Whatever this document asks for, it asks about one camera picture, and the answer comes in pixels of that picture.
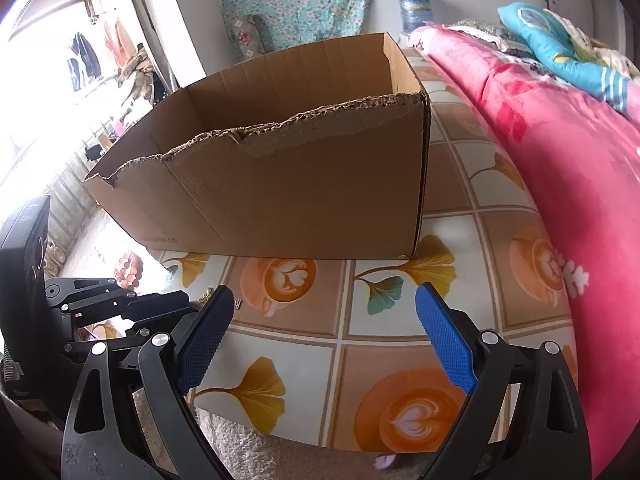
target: blue gripper pad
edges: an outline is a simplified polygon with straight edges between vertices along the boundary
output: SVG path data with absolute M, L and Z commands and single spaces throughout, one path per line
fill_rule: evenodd
M 415 311 L 429 336 L 449 381 L 468 395 L 478 379 L 473 354 L 446 312 L 449 307 L 431 286 L 421 285 L 415 292 Z
M 219 286 L 187 329 L 180 348 L 176 349 L 176 384 L 183 395 L 202 382 L 233 316 L 234 295 L 226 286 Z

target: water bottle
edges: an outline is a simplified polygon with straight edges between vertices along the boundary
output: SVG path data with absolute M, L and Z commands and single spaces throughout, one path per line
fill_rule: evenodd
M 402 32 L 411 34 L 424 22 L 433 21 L 431 0 L 400 0 L 400 16 L 402 17 Z

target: cardboard box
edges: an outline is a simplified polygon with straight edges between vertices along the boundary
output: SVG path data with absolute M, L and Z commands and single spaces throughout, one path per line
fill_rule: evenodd
M 388 34 L 319 41 L 178 90 L 84 185 L 151 249 L 399 258 L 417 243 L 429 128 Z

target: teal ginkgo leaf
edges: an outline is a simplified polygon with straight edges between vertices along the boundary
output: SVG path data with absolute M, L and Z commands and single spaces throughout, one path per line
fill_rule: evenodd
M 378 314 L 383 310 L 392 308 L 402 295 L 402 284 L 404 280 L 400 276 L 385 278 L 381 282 L 361 280 L 369 286 L 367 312 L 370 315 Z

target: pink blanket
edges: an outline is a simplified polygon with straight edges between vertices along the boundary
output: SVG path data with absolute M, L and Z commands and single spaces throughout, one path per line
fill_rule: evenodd
M 604 102 L 459 32 L 410 40 L 520 170 L 564 269 L 596 476 L 640 419 L 640 134 Z

